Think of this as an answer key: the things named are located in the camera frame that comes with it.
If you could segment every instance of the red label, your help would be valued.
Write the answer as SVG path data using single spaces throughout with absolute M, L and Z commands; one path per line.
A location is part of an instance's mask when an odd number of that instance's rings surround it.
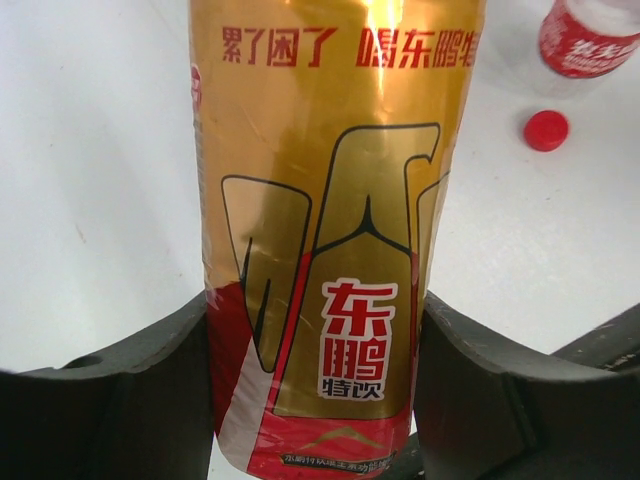
M 572 78 L 591 78 L 623 64 L 640 45 L 640 33 L 601 35 L 580 23 L 566 0 L 556 0 L 540 29 L 540 53 L 553 70 Z
M 325 282 L 318 395 L 354 401 L 384 398 L 395 307 L 379 305 L 398 294 L 395 283 L 357 279 Z

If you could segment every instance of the red chinese text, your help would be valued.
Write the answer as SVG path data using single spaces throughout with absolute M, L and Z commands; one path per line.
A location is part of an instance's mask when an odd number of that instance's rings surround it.
M 318 394 L 324 398 L 381 400 L 391 349 L 395 307 L 384 305 L 396 284 L 365 285 L 356 279 L 326 282 L 322 311 Z
M 222 61 L 285 68 L 306 64 L 317 68 L 322 61 L 322 47 L 337 30 L 222 27 Z
M 475 61 L 480 34 L 464 30 L 365 28 L 360 35 L 357 67 L 453 68 Z

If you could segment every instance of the brand logo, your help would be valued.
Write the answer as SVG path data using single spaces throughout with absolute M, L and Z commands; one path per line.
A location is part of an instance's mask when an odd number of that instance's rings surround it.
M 320 338 L 318 395 L 382 400 L 391 350 L 391 320 L 396 313 L 388 301 L 398 295 L 398 285 L 366 285 L 357 279 L 340 278 L 325 282 L 322 294 L 327 301 L 322 310 L 325 325 Z

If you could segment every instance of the gold foil wrapper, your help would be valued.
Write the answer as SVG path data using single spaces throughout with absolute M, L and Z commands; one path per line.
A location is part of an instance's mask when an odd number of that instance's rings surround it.
M 482 0 L 191 0 L 207 288 L 242 285 L 249 348 L 279 382 L 275 415 L 374 420 L 410 402 L 483 11 Z M 380 303 L 393 311 L 381 398 L 322 393 L 322 292 L 339 279 L 397 286 Z

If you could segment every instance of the white stripe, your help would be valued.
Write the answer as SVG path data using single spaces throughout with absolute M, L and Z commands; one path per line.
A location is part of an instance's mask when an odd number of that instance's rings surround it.
M 272 380 L 273 374 L 262 370 L 252 339 L 218 435 L 222 454 L 243 472 L 247 471 L 258 438 Z

